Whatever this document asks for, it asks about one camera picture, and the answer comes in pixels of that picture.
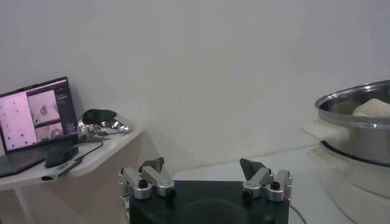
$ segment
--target stainless steel pot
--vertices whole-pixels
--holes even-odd
[[[348,129],[349,155],[373,164],[390,166],[390,117],[352,116],[354,109],[370,99],[390,103],[390,80],[338,91],[316,101],[321,119]]]

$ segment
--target black screw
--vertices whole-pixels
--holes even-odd
[[[250,190],[244,190],[243,191],[243,198],[245,201],[251,201],[254,194]]]
[[[139,188],[145,188],[145,187],[147,187],[147,181],[144,180],[144,179],[140,180],[140,181],[138,182],[138,187],[139,187]]]
[[[280,183],[277,182],[277,181],[273,181],[273,182],[271,183],[271,189],[272,189],[272,190],[279,190],[279,189],[280,189]]]
[[[167,191],[166,191],[166,197],[168,198],[168,199],[171,199],[171,198],[173,198],[173,197],[175,197],[176,196],[176,190],[175,189],[168,189]]]

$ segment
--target white shelf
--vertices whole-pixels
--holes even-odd
[[[137,127],[127,135],[112,136],[110,140],[104,141],[104,145],[101,148],[86,156],[80,165],[73,168],[73,170],[69,171],[66,175],[79,177],[91,172],[99,167],[104,161],[108,160],[112,155],[120,151],[143,131],[143,127]],[[94,149],[98,145],[99,143],[90,143],[79,146],[79,152],[75,158]],[[44,162],[42,162],[17,175],[0,178],[0,191],[44,183],[46,181],[42,181],[41,178],[52,173],[55,168],[56,167],[47,169],[44,167]]]

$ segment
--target laptop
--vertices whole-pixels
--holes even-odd
[[[67,77],[0,95],[0,177],[44,160],[47,150],[77,142],[77,120]]]

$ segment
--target cable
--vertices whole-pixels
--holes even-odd
[[[97,147],[95,147],[94,149],[91,149],[90,151],[84,153],[83,155],[80,155],[79,157],[77,157],[75,160],[82,160],[84,157],[86,157],[88,154],[90,154],[91,152],[99,149],[100,147],[102,147],[104,145],[104,142],[103,141],[85,141],[85,142],[80,142],[80,143],[91,143],[91,142],[97,142],[97,143],[100,143],[100,145],[98,145]]]
[[[306,220],[304,219],[303,215],[298,211],[298,209],[296,209],[293,205],[290,205],[290,207],[292,208],[292,210],[294,210],[299,215],[299,217],[302,219],[303,223],[307,224]]]

